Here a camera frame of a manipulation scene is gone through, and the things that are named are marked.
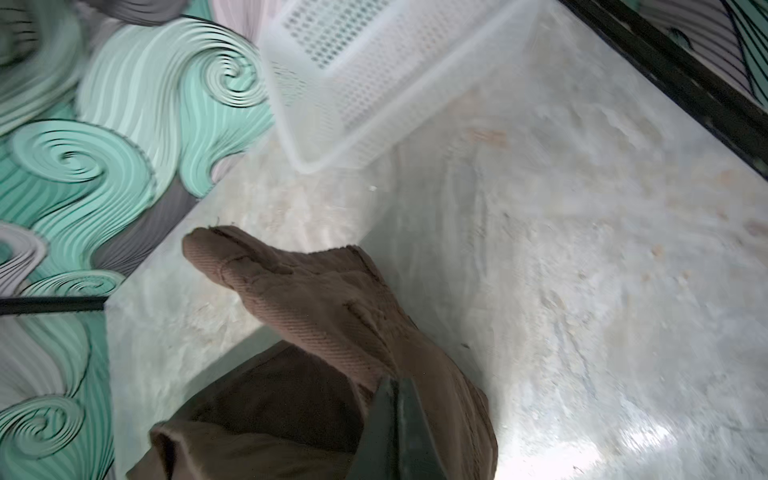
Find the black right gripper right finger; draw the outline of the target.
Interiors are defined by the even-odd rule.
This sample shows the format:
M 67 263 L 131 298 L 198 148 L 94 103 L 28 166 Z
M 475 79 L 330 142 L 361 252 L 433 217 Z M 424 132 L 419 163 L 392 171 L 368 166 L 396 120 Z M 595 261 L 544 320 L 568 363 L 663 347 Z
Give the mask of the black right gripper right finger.
M 398 382 L 396 412 L 399 478 L 445 480 L 418 391 L 410 379 Z

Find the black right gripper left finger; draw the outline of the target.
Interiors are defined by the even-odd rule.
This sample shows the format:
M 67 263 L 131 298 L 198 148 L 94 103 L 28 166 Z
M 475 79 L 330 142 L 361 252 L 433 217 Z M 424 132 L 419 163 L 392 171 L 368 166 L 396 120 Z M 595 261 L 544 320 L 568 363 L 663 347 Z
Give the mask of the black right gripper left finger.
M 385 378 L 374 396 L 347 480 L 398 478 L 398 383 Z

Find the brown corduroy trousers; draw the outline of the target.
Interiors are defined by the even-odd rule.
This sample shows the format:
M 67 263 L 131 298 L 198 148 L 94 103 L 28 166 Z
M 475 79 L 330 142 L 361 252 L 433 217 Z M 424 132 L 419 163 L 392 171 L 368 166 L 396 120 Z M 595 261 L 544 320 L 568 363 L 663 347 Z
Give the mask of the brown corduroy trousers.
M 187 234 L 182 251 L 279 339 L 155 424 L 129 478 L 345 478 L 385 378 L 414 382 L 447 479 L 494 477 L 486 396 L 361 248 L 289 252 L 216 226 Z

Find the white plastic laundry basket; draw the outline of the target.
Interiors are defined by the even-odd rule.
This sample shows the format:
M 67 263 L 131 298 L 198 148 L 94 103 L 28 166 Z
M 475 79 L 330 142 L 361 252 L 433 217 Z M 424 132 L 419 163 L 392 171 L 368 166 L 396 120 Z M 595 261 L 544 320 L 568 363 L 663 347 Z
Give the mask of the white plastic laundry basket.
M 290 1 L 259 40 L 291 166 L 361 168 L 525 48 L 536 1 Z

